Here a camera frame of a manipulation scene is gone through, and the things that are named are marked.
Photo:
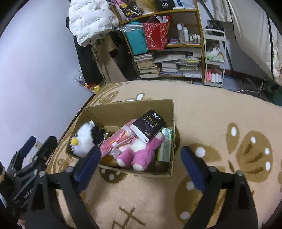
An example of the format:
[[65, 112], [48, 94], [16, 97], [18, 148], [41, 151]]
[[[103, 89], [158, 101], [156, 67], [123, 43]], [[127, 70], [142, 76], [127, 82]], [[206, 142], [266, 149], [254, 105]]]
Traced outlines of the green tissue pack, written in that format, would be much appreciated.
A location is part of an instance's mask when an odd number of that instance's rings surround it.
[[158, 161], [170, 162], [173, 149], [173, 129], [163, 128], [164, 140], [158, 148]]

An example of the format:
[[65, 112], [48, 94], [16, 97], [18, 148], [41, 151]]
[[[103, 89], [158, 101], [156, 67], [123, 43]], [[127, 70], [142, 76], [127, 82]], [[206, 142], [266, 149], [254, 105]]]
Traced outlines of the yellow plush toy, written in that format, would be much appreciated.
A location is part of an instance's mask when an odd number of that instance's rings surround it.
[[108, 154], [101, 159], [100, 164], [103, 166], [110, 166], [110, 167], [118, 166], [116, 159]]

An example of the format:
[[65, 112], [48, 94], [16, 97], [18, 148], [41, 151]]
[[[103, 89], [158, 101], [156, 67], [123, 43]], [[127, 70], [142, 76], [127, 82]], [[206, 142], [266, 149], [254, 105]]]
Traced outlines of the open cardboard box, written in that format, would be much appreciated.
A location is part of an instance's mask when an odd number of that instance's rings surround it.
[[146, 177], [170, 178], [174, 155], [171, 99], [114, 102], [83, 109], [66, 151], [79, 159], [99, 152], [99, 166]]

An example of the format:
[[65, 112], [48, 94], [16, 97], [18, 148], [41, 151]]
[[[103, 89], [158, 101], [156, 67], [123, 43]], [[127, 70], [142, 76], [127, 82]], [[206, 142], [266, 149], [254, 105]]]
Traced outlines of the wooden bookshelf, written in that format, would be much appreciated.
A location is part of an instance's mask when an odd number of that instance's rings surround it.
[[139, 79], [203, 81], [203, 27], [196, 1], [111, 4]]

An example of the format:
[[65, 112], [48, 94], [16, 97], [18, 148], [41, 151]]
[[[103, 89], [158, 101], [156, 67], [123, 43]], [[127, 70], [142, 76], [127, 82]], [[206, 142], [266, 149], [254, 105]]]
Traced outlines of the teal bag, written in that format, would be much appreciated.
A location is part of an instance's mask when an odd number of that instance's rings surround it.
[[125, 33], [132, 53], [134, 55], [145, 54], [148, 51], [143, 24], [140, 22], [131, 22], [123, 25], [121, 30]]

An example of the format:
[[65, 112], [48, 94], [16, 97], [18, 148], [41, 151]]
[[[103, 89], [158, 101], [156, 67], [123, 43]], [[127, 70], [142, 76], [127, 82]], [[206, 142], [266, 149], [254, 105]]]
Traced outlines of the red gift bag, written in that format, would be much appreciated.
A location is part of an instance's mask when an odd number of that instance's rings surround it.
[[145, 40], [149, 50], [163, 50], [166, 47], [170, 21], [169, 16], [152, 16], [143, 23]]

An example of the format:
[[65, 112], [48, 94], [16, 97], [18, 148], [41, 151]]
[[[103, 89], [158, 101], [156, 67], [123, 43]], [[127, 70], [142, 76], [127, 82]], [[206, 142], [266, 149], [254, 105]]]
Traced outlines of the stack of books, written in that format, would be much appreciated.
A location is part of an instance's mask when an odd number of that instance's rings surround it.
[[154, 52], [136, 55], [133, 58], [141, 79], [157, 78], [160, 76], [160, 67], [154, 62]]

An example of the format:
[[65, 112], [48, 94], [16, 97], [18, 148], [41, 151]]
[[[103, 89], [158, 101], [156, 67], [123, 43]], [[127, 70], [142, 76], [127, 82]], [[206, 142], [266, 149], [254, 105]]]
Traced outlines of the white puffer jacket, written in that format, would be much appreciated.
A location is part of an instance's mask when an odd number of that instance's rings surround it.
[[69, 29], [80, 46], [94, 44], [119, 25], [108, 1], [70, 1]]

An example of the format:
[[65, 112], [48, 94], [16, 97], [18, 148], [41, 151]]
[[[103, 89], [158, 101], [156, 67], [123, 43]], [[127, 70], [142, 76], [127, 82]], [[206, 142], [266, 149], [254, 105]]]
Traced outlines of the blonde wig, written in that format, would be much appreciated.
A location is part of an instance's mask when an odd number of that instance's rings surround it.
[[135, 0], [137, 7], [142, 11], [143, 15], [157, 12], [155, 0]]

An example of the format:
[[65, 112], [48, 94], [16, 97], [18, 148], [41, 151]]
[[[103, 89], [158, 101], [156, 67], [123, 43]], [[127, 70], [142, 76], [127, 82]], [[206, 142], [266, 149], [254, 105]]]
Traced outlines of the cream duvet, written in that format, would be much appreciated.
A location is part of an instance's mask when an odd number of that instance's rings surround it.
[[239, 47], [281, 85], [281, 34], [256, 1], [212, 1], [214, 16], [231, 22]]

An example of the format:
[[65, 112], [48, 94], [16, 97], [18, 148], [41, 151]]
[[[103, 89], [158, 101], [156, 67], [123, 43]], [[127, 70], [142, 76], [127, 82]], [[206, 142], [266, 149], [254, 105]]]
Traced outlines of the black box marked 40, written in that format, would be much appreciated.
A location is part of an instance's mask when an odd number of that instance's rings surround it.
[[158, 11], [168, 11], [175, 7], [173, 0], [155, 0], [155, 4]]

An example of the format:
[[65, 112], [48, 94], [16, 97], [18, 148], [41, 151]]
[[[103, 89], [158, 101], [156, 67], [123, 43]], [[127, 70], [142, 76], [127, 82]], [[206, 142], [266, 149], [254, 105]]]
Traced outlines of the beige patterned carpet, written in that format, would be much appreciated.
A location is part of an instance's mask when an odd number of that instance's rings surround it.
[[280, 214], [281, 107], [181, 81], [107, 85], [70, 126], [47, 172], [62, 172], [77, 163], [68, 151], [70, 138], [83, 123], [93, 120], [112, 134], [148, 110], [155, 110], [175, 131], [172, 160], [156, 166], [160, 174], [98, 168], [81, 197], [99, 227], [182, 228], [202, 196], [181, 161], [184, 146], [219, 171], [244, 173], [259, 228]]

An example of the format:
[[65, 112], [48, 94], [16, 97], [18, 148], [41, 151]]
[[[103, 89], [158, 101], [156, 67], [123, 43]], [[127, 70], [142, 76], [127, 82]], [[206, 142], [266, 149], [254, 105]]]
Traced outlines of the pink bear plush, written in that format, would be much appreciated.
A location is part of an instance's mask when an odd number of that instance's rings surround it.
[[137, 138], [128, 148], [117, 156], [117, 164], [120, 167], [132, 166], [134, 171], [146, 171], [154, 160], [155, 150], [163, 141], [164, 134], [161, 132], [148, 143]]

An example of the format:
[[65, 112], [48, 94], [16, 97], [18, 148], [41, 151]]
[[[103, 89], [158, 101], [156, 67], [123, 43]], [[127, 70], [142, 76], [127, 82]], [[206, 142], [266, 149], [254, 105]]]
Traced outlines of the white fluffy plush toy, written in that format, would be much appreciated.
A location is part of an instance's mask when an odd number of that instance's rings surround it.
[[100, 146], [108, 136], [104, 129], [99, 129], [93, 121], [84, 123], [70, 140], [73, 154], [79, 158], [87, 156], [94, 146]]

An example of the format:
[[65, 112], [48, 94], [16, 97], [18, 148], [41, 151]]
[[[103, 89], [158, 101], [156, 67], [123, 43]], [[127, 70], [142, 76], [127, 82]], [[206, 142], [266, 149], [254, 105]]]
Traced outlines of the pink package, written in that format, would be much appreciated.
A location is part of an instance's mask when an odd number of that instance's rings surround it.
[[130, 125], [136, 120], [137, 119], [130, 120], [101, 144], [99, 147], [101, 158], [108, 154], [116, 159], [118, 155], [124, 152], [136, 139], [139, 138], [130, 128]]

